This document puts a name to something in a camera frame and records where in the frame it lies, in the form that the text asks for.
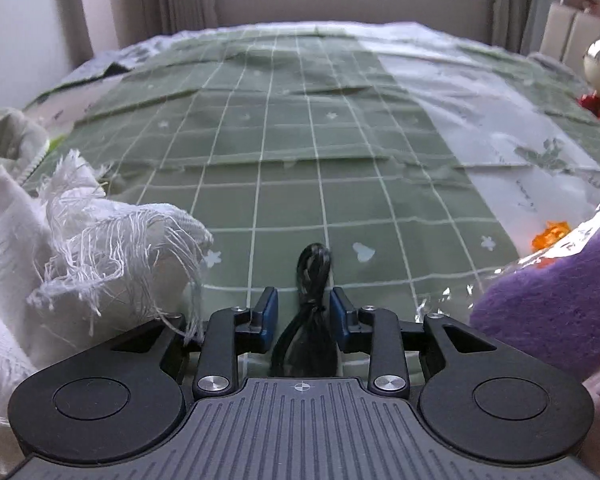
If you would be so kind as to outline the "orange hair clip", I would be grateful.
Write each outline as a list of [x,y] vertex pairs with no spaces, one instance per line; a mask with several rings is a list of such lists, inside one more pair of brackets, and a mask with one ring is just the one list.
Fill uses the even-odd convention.
[[555,245],[571,232],[568,222],[547,221],[544,230],[536,234],[531,242],[534,252],[540,252]]

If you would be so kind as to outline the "white fringed cloth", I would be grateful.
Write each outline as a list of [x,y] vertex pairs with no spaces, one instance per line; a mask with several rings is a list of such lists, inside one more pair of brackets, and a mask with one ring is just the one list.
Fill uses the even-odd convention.
[[35,195],[0,168],[0,477],[21,453],[7,405],[26,378],[150,320],[202,336],[211,233],[170,204],[110,200],[71,151]]

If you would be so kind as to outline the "grey plush toy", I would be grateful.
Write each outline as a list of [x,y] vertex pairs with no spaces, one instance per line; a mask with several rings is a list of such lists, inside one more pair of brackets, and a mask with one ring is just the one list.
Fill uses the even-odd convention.
[[18,183],[38,168],[50,149],[50,135],[21,110],[0,107],[0,167]]

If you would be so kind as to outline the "beige padded chair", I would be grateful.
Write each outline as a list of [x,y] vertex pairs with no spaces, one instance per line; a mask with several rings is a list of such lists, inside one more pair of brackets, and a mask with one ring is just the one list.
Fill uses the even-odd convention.
[[540,52],[584,76],[588,47],[600,39],[600,18],[555,2],[550,6]]

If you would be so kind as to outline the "purple plush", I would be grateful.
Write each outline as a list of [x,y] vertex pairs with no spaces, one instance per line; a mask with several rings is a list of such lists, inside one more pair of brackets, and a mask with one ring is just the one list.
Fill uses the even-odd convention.
[[600,203],[553,245],[427,292],[416,321],[434,313],[588,379],[600,369]]

